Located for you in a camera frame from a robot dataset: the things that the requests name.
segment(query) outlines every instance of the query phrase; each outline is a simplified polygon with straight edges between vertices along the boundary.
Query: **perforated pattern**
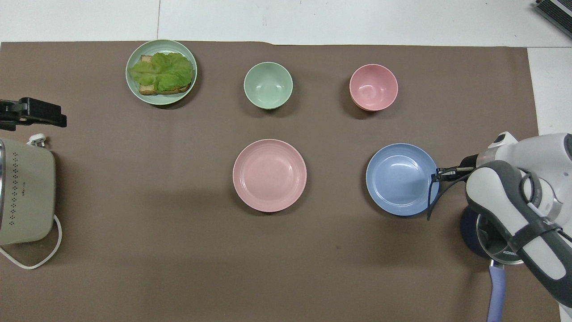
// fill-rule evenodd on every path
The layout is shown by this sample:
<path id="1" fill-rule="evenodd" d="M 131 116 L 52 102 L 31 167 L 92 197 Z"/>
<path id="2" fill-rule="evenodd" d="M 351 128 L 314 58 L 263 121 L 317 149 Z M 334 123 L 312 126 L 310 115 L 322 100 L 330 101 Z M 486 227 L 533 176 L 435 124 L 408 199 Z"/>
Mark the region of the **perforated pattern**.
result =
<path id="1" fill-rule="evenodd" d="M 18 154 L 16 152 L 12 152 L 12 169 L 13 169 L 13 174 L 11 176 L 12 178 L 12 198 L 10 199 L 11 204 L 10 204 L 10 222 L 8 223 L 8 225 L 10 226 L 14 226 L 16 223 L 16 213 L 17 213 L 17 207 L 18 207 Z"/>

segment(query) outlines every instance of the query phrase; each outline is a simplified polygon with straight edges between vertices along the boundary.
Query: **blue plate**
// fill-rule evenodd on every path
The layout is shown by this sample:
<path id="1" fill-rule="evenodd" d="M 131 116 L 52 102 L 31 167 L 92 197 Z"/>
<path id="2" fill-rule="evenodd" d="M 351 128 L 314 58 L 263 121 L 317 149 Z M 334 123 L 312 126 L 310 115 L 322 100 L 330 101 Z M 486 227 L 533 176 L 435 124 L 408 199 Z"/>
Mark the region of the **blue plate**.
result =
<path id="1" fill-rule="evenodd" d="M 407 143 L 390 144 L 370 160 L 366 185 L 371 198 L 383 210 L 398 216 L 412 216 L 427 208 L 431 174 L 437 165 L 421 148 Z M 439 183 L 431 190 L 431 202 Z"/>

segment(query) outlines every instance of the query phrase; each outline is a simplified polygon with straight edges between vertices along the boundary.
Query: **green plate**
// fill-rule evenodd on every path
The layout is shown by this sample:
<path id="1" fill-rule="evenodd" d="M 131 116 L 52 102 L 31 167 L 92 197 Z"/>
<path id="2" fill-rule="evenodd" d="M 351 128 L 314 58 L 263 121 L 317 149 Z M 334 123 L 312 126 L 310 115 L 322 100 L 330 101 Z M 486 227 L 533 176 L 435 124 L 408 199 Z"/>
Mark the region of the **green plate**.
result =
<path id="1" fill-rule="evenodd" d="M 169 94 L 169 95 L 142 95 L 139 92 L 139 83 L 134 81 L 129 75 L 127 71 L 128 68 L 133 67 L 135 63 L 141 60 L 141 55 L 149 55 L 152 56 L 156 53 L 179 53 L 186 57 L 190 61 L 191 66 L 193 67 L 193 75 L 190 81 L 189 89 L 187 89 L 184 93 L 177 93 L 177 94 Z M 153 104 L 153 105 L 167 105 L 175 103 L 176 101 L 182 99 L 187 95 L 190 90 L 194 86 L 194 82 L 197 80 L 197 61 L 194 59 L 193 54 L 190 50 L 185 47 L 180 42 L 174 40 L 166 40 L 166 39 L 159 39 L 159 40 L 151 40 L 149 42 L 144 43 L 143 45 L 139 46 L 129 57 L 127 61 L 127 66 L 125 67 L 125 79 L 127 80 L 127 85 L 133 94 L 139 97 L 140 100 Z"/>

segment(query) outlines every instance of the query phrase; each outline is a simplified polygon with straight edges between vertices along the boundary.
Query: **bread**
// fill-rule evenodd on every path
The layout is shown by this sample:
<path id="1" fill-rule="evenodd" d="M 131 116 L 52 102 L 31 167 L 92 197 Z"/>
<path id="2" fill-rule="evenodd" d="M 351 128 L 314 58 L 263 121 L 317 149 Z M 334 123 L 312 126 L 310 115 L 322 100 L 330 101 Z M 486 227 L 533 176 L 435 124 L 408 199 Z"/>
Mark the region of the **bread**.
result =
<path id="1" fill-rule="evenodd" d="M 151 62 L 151 56 L 141 55 L 141 61 Z M 169 91 L 158 92 L 157 90 L 155 90 L 155 87 L 153 84 L 151 84 L 151 85 L 139 84 L 139 92 L 142 95 L 156 95 L 156 94 L 168 95 L 168 94 L 176 94 L 176 93 L 186 92 L 189 89 L 189 86 L 190 86 L 190 83 L 187 84 L 185 87 L 175 87 Z"/>

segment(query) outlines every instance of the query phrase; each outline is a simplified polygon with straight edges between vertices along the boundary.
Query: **white table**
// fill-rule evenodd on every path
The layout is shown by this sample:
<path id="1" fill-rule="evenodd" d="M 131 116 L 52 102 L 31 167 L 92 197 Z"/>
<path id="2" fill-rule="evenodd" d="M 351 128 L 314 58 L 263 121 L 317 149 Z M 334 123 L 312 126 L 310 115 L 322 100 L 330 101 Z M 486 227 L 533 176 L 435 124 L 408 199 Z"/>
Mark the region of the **white table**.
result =
<path id="1" fill-rule="evenodd" d="M 8 41 L 158 38 L 527 47 L 539 133 L 572 133 L 572 39 L 536 13 L 533 4 L 532 0 L 0 0 L 0 50 L 1 42 Z M 572 319 L 562 316 L 562 321 Z"/>

